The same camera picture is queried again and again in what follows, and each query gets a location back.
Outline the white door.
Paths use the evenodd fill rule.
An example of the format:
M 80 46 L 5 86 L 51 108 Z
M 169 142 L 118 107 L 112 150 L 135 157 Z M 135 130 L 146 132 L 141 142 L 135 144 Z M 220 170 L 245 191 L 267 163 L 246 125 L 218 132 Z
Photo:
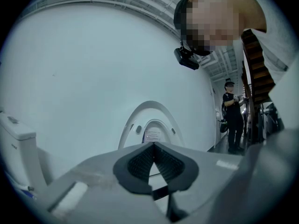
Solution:
M 221 113 L 221 104 L 222 104 L 222 96 L 219 93 L 217 85 L 212 82 L 212 95 L 214 98 L 214 117 L 215 117 L 215 143 L 214 147 L 219 143 L 221 140 L 221 132 L 220 132 L 220 121 L 222 120 L 222 113 Z

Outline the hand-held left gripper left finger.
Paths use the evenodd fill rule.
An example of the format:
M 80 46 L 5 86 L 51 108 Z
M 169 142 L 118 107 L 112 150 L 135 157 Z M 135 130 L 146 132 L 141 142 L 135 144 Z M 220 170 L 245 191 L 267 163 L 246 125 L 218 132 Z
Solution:
M 89 158 L 48 187 L 61 224 L 164 224 L 149 185 L 152 143 Z

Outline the white toilet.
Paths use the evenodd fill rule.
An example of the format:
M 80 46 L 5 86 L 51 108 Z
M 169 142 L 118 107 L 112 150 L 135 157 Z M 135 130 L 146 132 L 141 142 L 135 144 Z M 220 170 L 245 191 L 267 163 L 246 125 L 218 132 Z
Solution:
M 185 147 L 176 120 L 157 101 L 145 101 L 135 108 L 124 126 L 118 149 L 148 142 L 166 142 Z

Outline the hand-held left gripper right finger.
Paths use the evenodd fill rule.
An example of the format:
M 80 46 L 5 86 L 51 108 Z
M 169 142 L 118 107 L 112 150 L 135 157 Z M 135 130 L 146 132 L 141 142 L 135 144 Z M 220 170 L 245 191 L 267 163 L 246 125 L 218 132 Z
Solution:
M 155 142 L 154 224 L 237 224 L 228 185 L 241 159 Z

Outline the wooden staircase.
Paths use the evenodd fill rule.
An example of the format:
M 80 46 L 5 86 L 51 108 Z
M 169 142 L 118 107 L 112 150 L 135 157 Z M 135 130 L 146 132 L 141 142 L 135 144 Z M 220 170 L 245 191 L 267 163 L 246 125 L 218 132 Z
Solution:
M 263 50 L 253 32 L 248 29 L 241 35 L 245 61 L 249 67 L 251 93 L 255 108 L 270 100 L 269 92 L 274 87 L 274 81 L 264 65 Z

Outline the white toilet seat part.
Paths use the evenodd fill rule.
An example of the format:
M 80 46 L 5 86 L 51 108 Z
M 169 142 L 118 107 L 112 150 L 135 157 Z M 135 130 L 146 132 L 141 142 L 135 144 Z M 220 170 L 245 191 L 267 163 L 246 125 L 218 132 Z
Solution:
M 6 113 L 0 113 L 0 157 L 8 177 L 17 186 L 35 194 L 47 188 L 36 132 Z

